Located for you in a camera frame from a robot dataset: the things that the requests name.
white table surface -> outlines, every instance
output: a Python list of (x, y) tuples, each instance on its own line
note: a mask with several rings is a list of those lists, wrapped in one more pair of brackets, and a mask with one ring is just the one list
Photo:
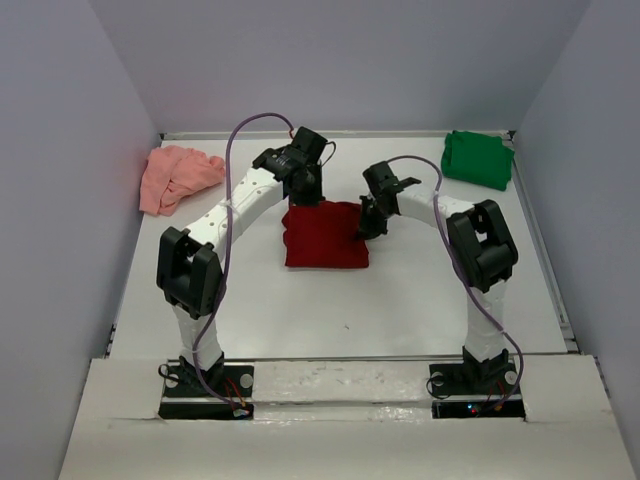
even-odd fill
[[(239, 140), (232, 152), (232, 181), (251, 161), (284, 139)], [(362, 172), (400, 154), (439, 159), (443, 138), (338, 139), (324, 170), (329, 200), (358, 201), (367, 193)], [(224, 155), (224, 140), (170, 141)], [(396, 162), (400, 178), (427, 185), (435, 173), (415, 161)], [(145, 215), (111, 351), (113, 358), (175, 358), (178, 325), (155, 285), (158, 242), (169, 226), (182, 229), (224, 196), (222, 186), (185, 200), (172, 217)], [(500, 204), (520, 253), (505, 298), (505, 325), (525, 353), (566, 352), (558, 318), (513, 182), (506, 192), (446, 180), (443, 194)], [(281, 202), (233, 246), (229, 288), (217, 318), (228, 358), (328, 358), (457, 355), (466, 335), (465, 292), (453, 274), (438, 233), (394, 217), (389, 234), (368, 242), (364, 270), (292, 271), (284, 267)]]

wire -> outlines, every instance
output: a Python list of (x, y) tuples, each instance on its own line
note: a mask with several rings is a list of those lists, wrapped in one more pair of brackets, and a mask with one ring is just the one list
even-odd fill
[(240, 403), (242, 404), (242, 406), (246, 407), (247, 404), (245, 403), (244, 398), (242, 398), (242, 395), (240, 394), (240, 390), (238, 389), (238, 387), (236, 387), (236, 384), (233, 382), (233, 380), (227, 377), (227, 382), (229, 382), (229, 385), (231, 385), (233, 390), (236, 392), (236, 395), (238, 395), (238, 398), (240, 399)]
[(329, 160), (331, 160), (333, 158), (333, 156), (336, 153), (336, 150), (338, 149), (338, 146), (336, 145), (336, 142), (327, 142), (327, 145), (333, 145), (333, 151), (331, 152), (331, 155), (329, 155), (329, 158), (327, 158), (321, 165), (321, 167), (324, 167), (327, 163), (329, 163)]
[(493, 395), (493, 387), (489, 388), (489, 396), (484, 402), (482, 402), (482, 407), (484, 407), (487, 403), (489, 403), (492, 395)]
[[(227, 398), (231, 398), (231, 391), (229, 390), (229, 385), (227, 385), (226, 383), (224, 384), (224, 391), (227, 392)], [(235, 403), (231, 404), (231, 410), (233, 412), (236, 411), (236, 404)]]
[(198, 380), (200, 381), (202, 388), (204, 388), (204, 390), (212, 397), (215, 397), (218, 400), (221, 400), (224, 403), (227, 403), (234, 408), (236, 406), (236, 403), (233, 400), (231, 400), (230, 398), (225, 398), (219, 393), (215, 392), (209, 386), (209, 384), (205, 381), (202, 375), (202, 371), (200, 370), (200, 362), (198, 360), (198, 347), (200, 346), (200, 341), (202, 340), (202, 337), (204, 337), (204, 335), (207, 333), (207, 330), (209, 330), (209, 327), (215, 320), (216, 313), (218, 313), (218, 308), (220, 308), (222, 299), (224, 298), (224, 295), (227, 291), (227, 278), (229, 277), (229, 267), (231, 266), (231, 243), (233, 239), (233, 208), (231, 207), (231, 146), (233, 145), (233, 140), (236, 138), (236, 135), (238, 135), (238, 132), (246, 124), (253, 122), (254, 120), (258, 120), (260, 118), (266, 118), (266, 117), (279, 118), (280, 120), (285, 122), (289, 127), (289, 136), (293, 138), (293, 130), (294, 130), (293, 124), (284, 115), (280, 115), (279, 113), (274, 113), (274, 112), (259, 113), (257, 115), (253, 115), (243, 120), (238, 124), (238, 126), (236, 126), (236, 128), (233, 129), (233, 131), (231, 132), (231, 135), (229, 135), (229, 140), (227, 141), (227, 150), (226, 150), (225, 159), (224, 159), (226, 200), (227, 200), (227, 244), (225, 247), (224, 269), (222, 272), (222, 278), (220, 280), (220, 288), (216, 292), (215, 298), (213, 300), (213, 311), (211, 312), (211, 315), (209, 316), (209, 319), (207, 320), (207, 323), (205, 324), (204, 328), (200, 331), (200, 333), (196, 337), (196, 340), (193, 342), (193, 349), (192, 349), (193, 350), (193, 366), (195, 367), (196, 375), (198, 376)]
[(435, 163), (433, 163), (431, 160), (427, 160), (426, 158), (418, 157), (416, 155), (401, 155), (401, 156), (398, 156), (398, 157), (393, 157), (393, 158), (387, 160), (387, 162), (391, 163), (391, 162), (395, 162), (396, 160), (401, 160), (401, 159), (405, 159), (405, 158), (413, 159), (413, 160), (419, 160), (421, 162), (424, 162), (427, 165), (430, 165), (436, 171), (436, 173), (438, 174), (438, 181), (436, 182), (436, 186), (435, 186), (435, 189), (434, 189), (435, 191), (434, 191), (434, 194), (433, 194), (433, 210), (434, 210), (434, 213), (435, 213), (435, 216), (436, 216), (436, 224), (438, 225), (438, 232), (440, 233), (440, 238), (442, 239), (442, 243), (444, 244), (444, 248), (447, 250), (447, 253), (449, 254), (449, 258), (451, 259), (451, 263), (453, 264), (453, 270), (455, 271), (456, 275), (460, 279), (460, 282), (464, 286), (464, 289), (466, 290), (467, 295), (469, 296), (469, 298), (471, 299), (473, 304), (478, 308), (478, 310), (480, 310), (480, 312), (485, 316), (485, 318), (487, 320), (489, 320), (489, 322), (491, 322), (491, 324), (504, 336), (504, 338), (511, 345), (513, 345), (513, 348), (515, 349), (516, 354), (518, 356), (518, 360), (520, 361), (520, 368), (518, 369), (518, 376), (516, 377), (516, 381), (513, 384), (513, 388), (511, 388), (511, 390), (509, 391), (508, 394), (504, 395), (500, 400), (495, 402), (493, 405), (490, 405), (486, 409), (486, 411), (494, 410), (494, 409), (504, 405), (504, 403), (507, 400), (509, 400), (509, 398), (511, 398), (511, 396), (518, 390), (518, 387), (520, 386), (520, 380), (522, 379), (522, 373), (524, 372), (524, 355), (522, 354), (522, 350), (520, 349), (520, 346), (516, 343), (516, 341), (509, 334), (509, 332), (507, 332), (504, 329), (502, 324), (498, 320), (496, 320), (496, 318), (491, 314), (491, 312), (489, 312), (484, 307), (484, 305), (482, 305), (480, 303), (480, 301), (476, 298), (475, 294), (473, 293), (473, 290), (471, 290), (471, 286), (465, 280), (465, 276), (464, 276), (464, 273), (462, 271), (462, 267), (460, 266), (460, 263), (458, 262), (458, 259), (454, 255), (453, 250), (451, 249), (451, 245), (449, 245), (449, 242), (447, 241), (447, 234), (445, 233), (444, 225), (442, 224), (442, 219), (440, 218), (440, 208), (438, 206), (438, 195), (440, 195), (440, 186), (442, 185), (442, 172), (440, 171), (438, 166)]

red cloth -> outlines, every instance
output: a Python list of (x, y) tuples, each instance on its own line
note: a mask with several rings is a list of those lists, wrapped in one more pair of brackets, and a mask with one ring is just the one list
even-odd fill
[(369, 250), (357, 239), (360, 205), (322, 202), (317, 207), (291, 205), (282, 218), (287, 267), (366, 268)]

cloth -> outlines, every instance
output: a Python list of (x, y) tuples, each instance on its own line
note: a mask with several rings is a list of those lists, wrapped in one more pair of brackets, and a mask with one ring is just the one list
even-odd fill
[(500, 137), (453, 131), (444, 141), (441, 168), (445, 177), (506, 190), (513, 150)]
[(151, 150), (140, 184), (140, 210), (170, 216), (184, 197), (224, 179), (224, 160), (193, 148), (168, 146)]
[(290, 206), (282, 235), (287, 267), (366, 268), (369, 250), (357, 239), (360, 205), (321, 202), (317, 207)]

black mounting bracket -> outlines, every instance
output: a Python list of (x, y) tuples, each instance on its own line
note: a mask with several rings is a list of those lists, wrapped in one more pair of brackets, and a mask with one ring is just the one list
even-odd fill
[(509, 362), (509, 352), (502, 353), (484, 362), (478, 362), (462, 349), (462, 363), (440, 363), (429, 365), (429, 393), (434, 398), (454, 395), (488, 395), (509, 390), (515, 375), (515, 365)]
[(264, 168), (283, 183), (284, 197), (294, 205), (318, 205), (322, 196), (320, 155), (327, 139), (306, 127), (298, 128), (291, 144), (269, 148), (253, 161), (253, 168)]
[(358, 236), (365, 240), (371, 240), (380, 235), (386, 235), (387, 219), (400, 214), (398, 193), (421, 182), (413, 177), (399, 180), (393, 174), (388, 162), (371, 165), (362, 172), (362, 176), (367, 182), (370, 193), (360, 197), (362, 209)]
[[(449, 242), (469, 285), (486, 293), (492, 285), (511, 277), (518, 250), (493, 200), (485, 200), (464, 213), (447, 218)], [(480, 240), (478, 234), (486, 235)]]
[(200, 245), (169, 227), (160, 237), (156, 283), (171, 305), (180, 304), (193, 319), (209, 315), (220, 292), (222, 269), (213, 245)]

